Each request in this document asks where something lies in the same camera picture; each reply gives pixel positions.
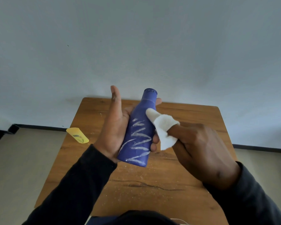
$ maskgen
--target yellow soap bar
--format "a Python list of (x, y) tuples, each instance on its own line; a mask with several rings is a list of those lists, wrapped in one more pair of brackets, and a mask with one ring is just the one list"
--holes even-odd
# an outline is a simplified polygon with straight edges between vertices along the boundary
[(67, 132), (81, 144), (85, 144), (90, 141), (79, 128), (68, 128)]

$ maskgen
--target floor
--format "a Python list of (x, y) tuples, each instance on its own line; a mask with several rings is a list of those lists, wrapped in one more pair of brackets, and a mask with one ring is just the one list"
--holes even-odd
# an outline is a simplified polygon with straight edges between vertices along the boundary
[[(65, 135), (21, 128), (0, 140), (0, 225), (26, 220)], [(281, 209), (281, 154), (242, 149), (236, 154)]]

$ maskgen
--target blue bottle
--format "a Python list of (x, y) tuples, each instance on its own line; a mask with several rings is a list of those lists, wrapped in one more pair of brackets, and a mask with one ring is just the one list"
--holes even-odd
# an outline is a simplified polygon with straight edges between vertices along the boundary
[(146, 110), (156, 110), (157, 91), (147, 88), (140, 103), (132, 111), (120, 148), (118, 159), (136, 166), (147, 166), (155, 126), (146, 116)]

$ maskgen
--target white cloth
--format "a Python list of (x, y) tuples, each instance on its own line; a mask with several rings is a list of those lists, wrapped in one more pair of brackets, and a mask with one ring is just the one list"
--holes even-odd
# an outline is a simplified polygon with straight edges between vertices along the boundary
[(165, 150), (172, 147), (177, 138), (169, 136), (167, 131), (176, 124), (180, 125), (180, 122), (173, 119), (170, 115), (162, 115), (152, 108), (146, 110), (146, 115), (149, 120), (155, 125), (157, 134), (160, 140), (160, 150)]

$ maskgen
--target wood grain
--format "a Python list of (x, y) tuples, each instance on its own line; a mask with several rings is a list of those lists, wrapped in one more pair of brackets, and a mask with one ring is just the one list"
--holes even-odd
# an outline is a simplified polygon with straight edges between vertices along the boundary
[[(137, 103), (122, 100), (122, 107)], [(78, 127), (90, 139), (79, 144), (67, 135), (43, 186), (35, 207), (58, 185), (70, 167), (101, 131), (109, 99), (83, 98), (71, 127)], [(203, 123), (215, 129), (236, 160), (228, 132), (218, 107), (164, 102), (157, 111), (178, 121)], [(150, 153), (146, 168), (120, 162), (97, 200), (92, 215), (120, 215), (128, 210), (154, 210), (189, 224), (227, 224), (225, 215), (203, 187), (178, 162), (174, 151)]]

